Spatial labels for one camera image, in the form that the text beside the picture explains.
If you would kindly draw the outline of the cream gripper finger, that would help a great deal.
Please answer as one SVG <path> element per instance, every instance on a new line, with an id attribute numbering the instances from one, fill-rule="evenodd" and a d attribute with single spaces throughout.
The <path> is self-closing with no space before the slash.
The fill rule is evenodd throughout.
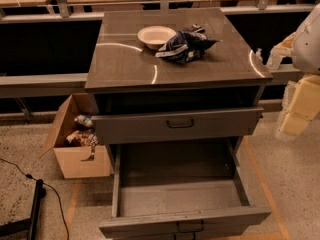
<path id="1" fill-rule="evenodd" d="M 295 37 L 295 33 L 290 34 L 280 43 L 275 45 L 270 54 L 272 56 L 282 56 L 282 57 L 291 57 L 292 56 L 292 46 L 293 46 L 293 39 Z"/>
<path id="2" fill-rule="evenodd" d="M 307 75 L 297 83 L 289 82 L 283 102 L 285 114 L 279 131 L 297 137 L 320 113 L 320 76 Z"/>

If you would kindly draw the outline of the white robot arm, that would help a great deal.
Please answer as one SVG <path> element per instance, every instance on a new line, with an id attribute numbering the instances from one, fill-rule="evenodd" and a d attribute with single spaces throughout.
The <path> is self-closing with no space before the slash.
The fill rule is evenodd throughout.
<path id="1" fill-rule="evenodd" d="M 267 67 L 277 70 L 285 57 L 304 74 L 297 83 L 288 82 L 278 118 L 276 137 L 291 140 L 320 113 L 320 5 L 294 33 L 272 48 Z"/>

